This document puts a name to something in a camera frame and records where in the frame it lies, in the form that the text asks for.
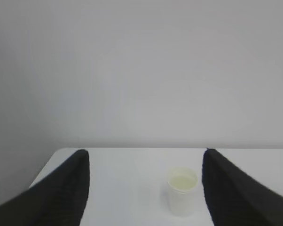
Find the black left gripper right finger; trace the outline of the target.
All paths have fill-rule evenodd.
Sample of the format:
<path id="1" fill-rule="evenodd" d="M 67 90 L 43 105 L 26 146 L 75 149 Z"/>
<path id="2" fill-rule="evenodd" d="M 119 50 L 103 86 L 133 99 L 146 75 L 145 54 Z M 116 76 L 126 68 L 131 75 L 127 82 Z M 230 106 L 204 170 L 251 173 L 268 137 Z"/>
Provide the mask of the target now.
<path id="1" fill-rule="evenodd" d="M 283 196 L 215 149 L 204 152 L 202 185 L 215 226 L 283 226 Z"/>

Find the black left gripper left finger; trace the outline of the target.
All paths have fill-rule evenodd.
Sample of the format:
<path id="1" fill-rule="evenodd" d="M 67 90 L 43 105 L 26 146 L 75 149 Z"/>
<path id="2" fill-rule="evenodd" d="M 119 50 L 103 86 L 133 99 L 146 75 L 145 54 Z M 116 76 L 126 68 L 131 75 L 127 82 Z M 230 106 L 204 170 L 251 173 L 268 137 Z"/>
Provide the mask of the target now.
<path id="1" fill-rule="evenodd" d="M 89 154 L 77 150 L 41 181 L 0 205 L 0 226 L 78 226 L 89 188 Z"/>

